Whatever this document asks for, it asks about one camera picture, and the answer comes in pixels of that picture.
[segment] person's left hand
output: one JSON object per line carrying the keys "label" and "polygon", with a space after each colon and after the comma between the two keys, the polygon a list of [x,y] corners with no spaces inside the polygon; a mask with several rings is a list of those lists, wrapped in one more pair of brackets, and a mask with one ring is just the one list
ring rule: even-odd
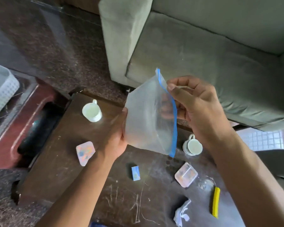
{"label": "person's left hand", "polygon": [[110,157],[115,160],[126,149],[127,142],[124,139],[125,120],[128,109],[125,107],[113,121],[111,130],[107,136],[107,140],[104,142],[104,151]]}

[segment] blue matchbox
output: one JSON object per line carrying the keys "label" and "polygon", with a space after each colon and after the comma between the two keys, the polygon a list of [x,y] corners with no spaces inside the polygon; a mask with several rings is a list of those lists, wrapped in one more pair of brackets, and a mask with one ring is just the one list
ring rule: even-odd
{"label": "blue matchbox", "polygon": [[138,166],[133,166],[131,168],[131,172],[133,173],[133,180],[134,181],[140,180],[140,172],[139,172]]}

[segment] yellow stick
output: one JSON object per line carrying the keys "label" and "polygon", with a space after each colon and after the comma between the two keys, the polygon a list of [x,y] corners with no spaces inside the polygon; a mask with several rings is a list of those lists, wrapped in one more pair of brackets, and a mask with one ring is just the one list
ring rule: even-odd
{"label": "yellow stick", "polygon": [[220,198],[220,188],[215,187],[215,192],[213,194],[213,212],[212,212],[212,215],[216,218],[218,218],[219,198]]}

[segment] sofa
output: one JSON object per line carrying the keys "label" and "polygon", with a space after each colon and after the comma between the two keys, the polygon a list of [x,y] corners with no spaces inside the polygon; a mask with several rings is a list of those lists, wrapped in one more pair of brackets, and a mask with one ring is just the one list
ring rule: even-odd
{"label": "sofa", "polygon": [[284,0],[101,0],[99,11],[113,81],[193,75],[229,120],[284,129]]}

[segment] forearm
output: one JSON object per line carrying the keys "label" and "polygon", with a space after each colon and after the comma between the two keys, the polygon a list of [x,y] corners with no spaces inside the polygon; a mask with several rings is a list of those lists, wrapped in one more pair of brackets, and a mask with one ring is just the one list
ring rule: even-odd
{"label": "forearm", "polygon": [[113,162],[105,151],[96,151],[36,227],[87,227]]}
{"label": "forearm", "polygon": [[284,190],[236,132],[211,153],[246,226],[284,226]]}

